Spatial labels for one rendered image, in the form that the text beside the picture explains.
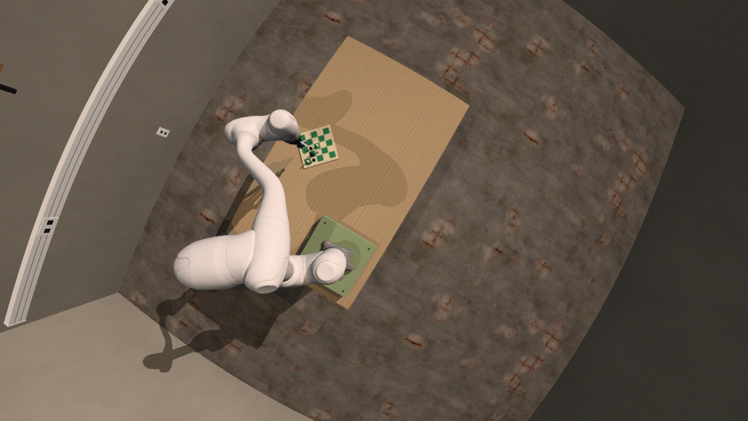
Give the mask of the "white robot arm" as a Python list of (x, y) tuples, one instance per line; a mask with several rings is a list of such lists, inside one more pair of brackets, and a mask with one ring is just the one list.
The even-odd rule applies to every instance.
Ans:
[(290, 255), (283, 186), (252, 151), (262, 142), (292, 143), (300, 135), (296, 118), (282, 109), (265, 116), (236, 118), (226, 124), (226, 140), (236, 146), (238, 159), (260, 185), (264, 196), (250, 231), (204, 238), (178, 253), (174, 272), (181, 284), (197, 290), (228, 289), (245, 284), (252, 291), (267, 294), (283, 287), (330, 285), (344, 279), (345, 270), (355, 270), (349, 263), (354, 251), (328, 240), (316, 253)]

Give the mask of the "green and cream chessboard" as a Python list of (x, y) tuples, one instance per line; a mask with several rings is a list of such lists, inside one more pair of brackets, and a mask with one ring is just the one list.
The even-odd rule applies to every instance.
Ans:
[[(339, 159), (330, 125), (301, 133), (301, 140), (307, 142), (305, 147), (299, 148), (304, 168)], [(319, 147), (316, 147), (316, 144)], [(310, 147), (313, 149), (310, 150)], [(316, 154), (316, 151), (320, 151), (320, 154)], [(306, 160), (310, 162), (307, 163)]]

